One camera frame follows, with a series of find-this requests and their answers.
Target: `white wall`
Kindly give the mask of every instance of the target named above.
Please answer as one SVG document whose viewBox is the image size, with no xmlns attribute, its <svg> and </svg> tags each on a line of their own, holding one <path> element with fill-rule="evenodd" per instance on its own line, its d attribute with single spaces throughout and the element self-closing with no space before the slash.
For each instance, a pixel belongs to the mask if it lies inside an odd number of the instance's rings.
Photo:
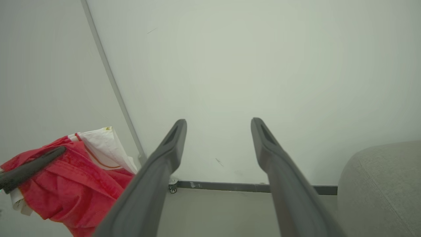
<svg viewBox="0 0 421 237">
<path fill-rule="evenodd" d="M 146 152 L 187 120 L 182 180 L 266 183 L 255 116 L 313 185 L 361 149 L 421 139 L 420 1 L 88 4 Z"/>
<path fill-rule="evenodd" d="M 106 126 L 137 158 L 80 1 L 1 1 L 0 163 Z M 71 236 L 63 224 L 12 210 L 8 195 L 0 195 L 0 209 L 1 236 Z"/>
</svg>

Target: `gray cushion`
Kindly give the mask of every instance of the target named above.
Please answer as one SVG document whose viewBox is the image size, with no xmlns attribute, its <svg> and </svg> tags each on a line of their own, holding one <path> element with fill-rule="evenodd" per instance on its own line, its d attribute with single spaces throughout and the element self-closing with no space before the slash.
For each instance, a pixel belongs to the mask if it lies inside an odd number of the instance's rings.
<svg viewBox="0 0 421 237">
<path fill-rule="evenodd" d="M 348 237 L 421 236 L 421 140 L 355 154 L 338 185 Z"/>
</svg>

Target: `gray floor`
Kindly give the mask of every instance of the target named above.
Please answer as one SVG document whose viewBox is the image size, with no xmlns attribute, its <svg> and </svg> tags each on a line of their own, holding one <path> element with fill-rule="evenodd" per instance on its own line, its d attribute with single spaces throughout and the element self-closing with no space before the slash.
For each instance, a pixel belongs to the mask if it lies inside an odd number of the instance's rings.
<svg viewBox="0 0 421 237">
<path fill-rule="evenodd" d="M 320 195 L 336 218 L 336 196 Z M 178 189 L 168 194 L 158 237 L 279 237 L 270 193 Z"/>
</svg>

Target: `red fabric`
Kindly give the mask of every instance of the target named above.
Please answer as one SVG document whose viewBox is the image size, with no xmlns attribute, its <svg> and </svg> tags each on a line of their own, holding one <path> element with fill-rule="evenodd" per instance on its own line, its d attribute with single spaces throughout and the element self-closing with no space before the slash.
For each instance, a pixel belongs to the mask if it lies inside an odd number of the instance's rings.
<svg viewBox="0 0 421 237">
<path fill-rule="evenodd" d="M 125 169 L 103 170 L 95 165 L 83 141 L 60 138 L 26 151 L 0 167 L 12 170 L 58 146 L 65 153 L 19 186 L 26 203 L 43 219 L 62 222 L 73 236 L 91 236 L 133 178 Z"/>
</svg>

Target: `caster wheel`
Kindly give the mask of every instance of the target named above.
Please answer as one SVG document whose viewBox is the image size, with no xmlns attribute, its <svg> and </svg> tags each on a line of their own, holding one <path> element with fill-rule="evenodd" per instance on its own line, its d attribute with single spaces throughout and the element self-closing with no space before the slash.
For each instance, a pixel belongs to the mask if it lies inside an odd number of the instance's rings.
<svg viewBox="0 0 421 237">
<path fill-rule="evenodd" d="M 170 185 L 169 190 L 170 193 L 174 194 L 177 192 L 177 187 L 175 185 Z"/>
</svg>

